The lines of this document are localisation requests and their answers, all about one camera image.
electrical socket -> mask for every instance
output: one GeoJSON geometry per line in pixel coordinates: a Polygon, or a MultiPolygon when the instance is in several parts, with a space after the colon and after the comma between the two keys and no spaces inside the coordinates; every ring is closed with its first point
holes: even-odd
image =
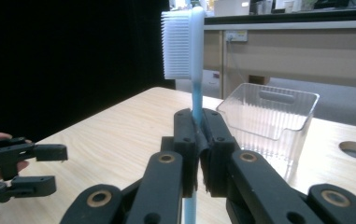
{"type": "Polygon", "coordinates": [[[227,30],[224,32],[224,39],[226,41],[248,41],[247,30],[227,30]]]}

transparent bin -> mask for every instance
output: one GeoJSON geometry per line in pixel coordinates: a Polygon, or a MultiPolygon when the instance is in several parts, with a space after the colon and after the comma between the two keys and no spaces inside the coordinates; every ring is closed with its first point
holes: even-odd
{"type": "Polygon", "coordinates": [[[319,96],[244,83],[218,107],[242,149],[262,154],[287,178],[299,159],[319,96]]]}

toothbrush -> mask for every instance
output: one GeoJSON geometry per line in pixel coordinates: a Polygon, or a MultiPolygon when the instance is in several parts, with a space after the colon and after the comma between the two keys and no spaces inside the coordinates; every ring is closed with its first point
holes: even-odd
{"type": "MultiPolygon", "coordinates": [[[[204,17],[201,7],[162,13],[165,79],[192,80],[192,119],[202,122],[202,74],[204,66],[204,17]]],[[[184,200],[185,223],[194,224],[196,191],[184,200]]]]}

light wood tabletop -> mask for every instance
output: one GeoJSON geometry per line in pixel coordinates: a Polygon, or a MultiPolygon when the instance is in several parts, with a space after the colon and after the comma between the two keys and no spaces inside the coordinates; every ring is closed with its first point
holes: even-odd
{"type": "MultiPolygon", "coordinates": [[[[215,109],[220,102],[204,97],[205,108],[215,109]]],[[[153,88],[40,141],[66,145],[69,160],[30,160],[21,175],[55,175],[57,191],[44,198],[0,203],[0,223],[59,223],[86,188],[97,184],[126,188],[142,177],[150,156],[160,150],[161,138],[173,136],[174,114],[191,104],[189,93],[153,88]]],[[[339,148],[346,141],[356,142],[356,127],[313,119],[289,184],[305,194],[320,183],[356,194],[356,159],[339,148]]],[[[197,222],[230,223],[225,200],[211,198],[202,184],[199,187],[197,222]]]]}

table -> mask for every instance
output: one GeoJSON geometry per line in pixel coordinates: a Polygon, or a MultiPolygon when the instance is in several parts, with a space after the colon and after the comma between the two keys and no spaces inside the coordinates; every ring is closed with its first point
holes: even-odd
{"type": "MultiPolygon", "coordinates": [[[[215,109],[220,102],[204,97],[205,108],[215,109]]],[[[86,188],[101,183],[129,186],[160,150],[162,136],[173,135],[173,115],[191,103],[189,93],[153,88],[40,141],[65,144],[69,160],[31,161],[21,175],[55,175],[58,189],[44,198],[0,203],[0,223],[59,223],[86,188]]],[[[327,182],[356,194],[356,159],[338,148],[348,140],[356,142],[356,127],[313,119],[290,185],[306,193],[310,186],[327,182]]],[[[224,199],[210,198],[202,184],[197,195],[197,223],[230,222],[224,199]]]]}

